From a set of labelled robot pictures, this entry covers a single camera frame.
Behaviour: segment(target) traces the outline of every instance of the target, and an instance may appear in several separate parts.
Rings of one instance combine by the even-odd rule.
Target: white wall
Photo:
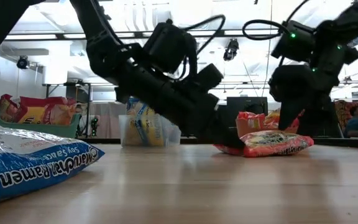
[[[13,98],[27,96],[45,98],[46,87],[42,86],[43,75],[33,70],[20,70],[16,63],[0,57],[0,97],[3,94]]]

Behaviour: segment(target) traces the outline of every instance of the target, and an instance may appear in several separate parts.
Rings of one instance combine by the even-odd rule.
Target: wooden table
[[[206,145],[99,147],[76,177],[0,203],[0,224],[358,223],[358,149],[244,159]]]

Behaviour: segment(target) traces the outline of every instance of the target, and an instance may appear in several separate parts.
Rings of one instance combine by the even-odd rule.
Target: white ceiling
[[[176,25],[188,26],[216,14],[226,16],[224,29],[240,29],[246,21],[251,19],[270,20],[272,18],[273,21],[281,22],[300,2],[301,0],[286,0],[285,2],[282,0],[259,0],[259,3],[254,5],[253,0],[114,0],[103,1],[100,4],[104,6],[105,13],[112,18],[110,21],[112,28],[115,31],[124,32],[153,30],[158,22],[163,22],[170,17]],[[67,3],[68,1],[64,4],[42,3],[30,7],[13,28],[11,34],[82,33],[75,11]],[[351,0],[312,0],[300,9],[293,19],[314,27],[324,19],[335,18],[350,3]],[[215,30],[217,26],[218,23],[212,23],[202,28]],[[249,27],[249,29],[269,28],[264,25]],[[229,39],[216,38],[201,53],[199,67],[214,63],[225,75],[227,82],[246,82],[250,79],[264,82],[278,65],[277,59],[267,57],[270,50],[274,48],[277,39],[271,40],[270,49],[268,40],[253,41],[241,37],[238,38],[238,41],[240,54],[233,61],[225,62],[223,52]],[[143,44],[145,40],[124,40],[124,42]],[[6,55],[14,55],[13,52],[20,49],[48,49],[56,43],[57,41],[7,41],[2,46],[2,52]],[[81,54],[85,45],[84,41],[73,41],[72,53],[74,55]],[[43,64],[48,60],[48,56],[37,55],[31,56],[30,59]],[[82,78],[95,83],[104,82],[90,70],[86,57],[71,56],[67,63],[70,64],[69,77]],[[353,80],[358,80],[358,61],[345,67],[341,78],[349,75],[353,75]],[[247,92],[254,92],[254,90],[244,90],[242,94],[247,94]]]

